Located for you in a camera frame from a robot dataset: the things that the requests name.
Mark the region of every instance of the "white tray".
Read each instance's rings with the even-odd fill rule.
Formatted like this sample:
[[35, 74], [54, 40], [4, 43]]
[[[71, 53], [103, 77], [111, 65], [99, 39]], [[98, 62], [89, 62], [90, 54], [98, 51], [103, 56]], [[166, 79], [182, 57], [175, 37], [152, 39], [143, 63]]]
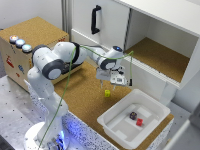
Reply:
[[[142, 126], [129, 118], [137, 113]], [[169, 115], [170, 109], [136, 89], [102, 114], [97, 120], [105, 133], [126, 149], [137, 148], [147, 136]]]

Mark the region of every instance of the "green cable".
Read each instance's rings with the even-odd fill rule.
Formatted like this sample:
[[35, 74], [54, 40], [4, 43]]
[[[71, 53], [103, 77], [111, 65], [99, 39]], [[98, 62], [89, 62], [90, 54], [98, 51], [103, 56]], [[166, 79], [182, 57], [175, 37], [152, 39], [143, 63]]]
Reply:
[[[132, 51], [132, 52], [130, 52], [129, 54], [123, 56], [123, 57], [119, 57], [119, 58], [108, 58], [108, 57], [104, 57], [104, 56], [102, 56], [102, 55], [100, 55], [100, 54], [94, 52], [93, 50], [91, 50], [91, 49], [89, 49], [89, 48], [87, 48], [87, 47], [85, 47], [85, 46], [81, 46], [81, 47], [83, 47], [83, 48], [85, 48], [85, 49], [87, 49], [87, 50], [89, 50], [89, 51], [95, 53], [96, 55], [98, 55], [98, 56], [100, 56], [100, 57], [106, 58], [106, 59], [117, 60], [117, 59], [123, 59], [123, 58], [125, 58], [125, 57], [127, 57], [127, 56], [130, 56], [130, 55], [133, 56], [133, 51]], [[76, 50], [76, 47], [74, 48], [74, 50], [73, 50], [73, 52], [72, 52], [72, 54], [71, 54], [71, 61], [70, 61], [70, 67], [69, 67], [69, 75], [68, 75], [68, 78], [67, 78], [67, 83], [66, 83], [66, 86], [65, 86], [63, 95], [62, 95], [61, 100], [60, 100], [60, 102], [59, 102], [59, 105], [58, 105], [58, 108], [57, 108], [57, 110], [56, 110], [56, 113], [55, 113], [55, 115], [54, 115], [54, 117], [53, 117], [51, 123], [49, 124], [49, 126], [48, 126], [48, 128], [47, 128], [47, 130], [46, 130], [46, 132], [45, 132], [45, 134], [44, 134], [44, 136], [42, 137], [42, 140], [41, 140], [41, 142], [40, 142], [40, 145], [39, 145], [38, 150], [40, 149], [40, 146], [42, 145], [42, 142], [43, 142], [43, 140], [44, 140], [44, 138], [45, 138], [47, 132], [49, 131], [49, 128], [51, 127], [51, 125], [52, 125], [52, 123], [53, 123], [53, 121], [54, 121], [54, 119], [55, 119], [55, 117], [56, 117], [56, 115], [58, 114], [58, 111], [59, 111], [59, 109], [60, 109], [60, 106], [61, 106], [63, 97], [64, 97], [64, 95], [65, 95], [65, 92], [66, 92], [67, 87], [68, 87], [68, 84], [69, 84], [69, 79], [70, 79], [70, 75], [71, 75], [72, 60], [73, 60], [73, 56], [74, 56], [75, 50]], [[131, 70], [131, 68], [132, 68], [132, 57], [131, 57], [131, 62], [130, 62], [130, 70]]]

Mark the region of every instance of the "robotic arm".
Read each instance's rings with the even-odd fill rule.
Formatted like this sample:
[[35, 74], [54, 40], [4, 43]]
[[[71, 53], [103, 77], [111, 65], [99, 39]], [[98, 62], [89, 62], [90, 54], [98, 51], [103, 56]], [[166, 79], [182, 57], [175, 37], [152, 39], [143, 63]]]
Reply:
[[[54, 86], [50, 80], [54, 80], [61, 74], [67, 73], [71, 58], [72, 64], [79, 65], [89, 56], [99, 66], [96, 70], [97, 79], [100, 79], [101, 82], [102, 80], [108, 80], [113, 85], [127, 85], [127, 80], [124, 76], [125, 68], [120, 65], [121, 59], [116, 59], [124, 56], [123, 50], [117, 46], [113, 46], [109, 52], [105, 52], [101, 47], [80, 46], [76, 43], [59, 42], [53, 50], [50, 50], [45, 45], [39, 45], [35, 47], [32, 53], [34, 67], [28, 72], [28, 80], [41, 102], [49, 111], [45, 118], [45, 124], [34, 139], [34, 141], [37, 141], [37, 146], [42, 142], [43, 149], [51, 149], [63, 131], [62, 116], [67, 114], [68, 106], [62, 101], [59, 111], [56, 112], [61, 97], [55, 93]], [[56, 118], [44, 138], [44, 134], [56, 113]], [[67, 142], [65, 142], [65, 138], [62, 140], [63, 145], [60, 146], [60, 149], [66, 149], [67, 144], [65, 143]]]

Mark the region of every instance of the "cardboard box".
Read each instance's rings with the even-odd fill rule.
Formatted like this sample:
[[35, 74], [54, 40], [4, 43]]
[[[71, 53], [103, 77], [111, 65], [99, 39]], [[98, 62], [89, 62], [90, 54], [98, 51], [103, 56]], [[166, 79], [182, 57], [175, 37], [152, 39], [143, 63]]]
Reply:
[[[44, 44], [49, 48], [53, 48], [58, 42], [69, 41], [69, 35], [48, 23], [47, 21], [36, 17], [20, 24], [9, 27], [0, 31], [0, 50], [4, 67], [7, 75], [28, 91], [28, 87], [24, 83], [27, 79], [27, 72], [32, 66], [32, 53], [23, 53], [21, 49], [10, 44], [9, 38], [12, 35], [17, 35], [20, 39], [24, 39], [26, 44], [32, 46]], [[76, 66], [72, 73], [80, 69], [81, 66]], [[55, 84], [67, 77], [68, 74], [61, 75], [58, 79], [53, 80]]]

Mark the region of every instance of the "black handle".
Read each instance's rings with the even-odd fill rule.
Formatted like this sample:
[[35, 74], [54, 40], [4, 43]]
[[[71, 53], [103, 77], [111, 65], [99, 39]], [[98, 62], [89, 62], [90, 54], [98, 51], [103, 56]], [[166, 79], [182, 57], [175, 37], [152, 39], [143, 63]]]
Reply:
[[101, 7], [98, 5], [96, 5], [96, 8], [92, 10], [92, 25], [91, 25], [92, 34], [100, 32], [100, 30], [96, 28], [96, 12], [99, 10], [101, 10]]

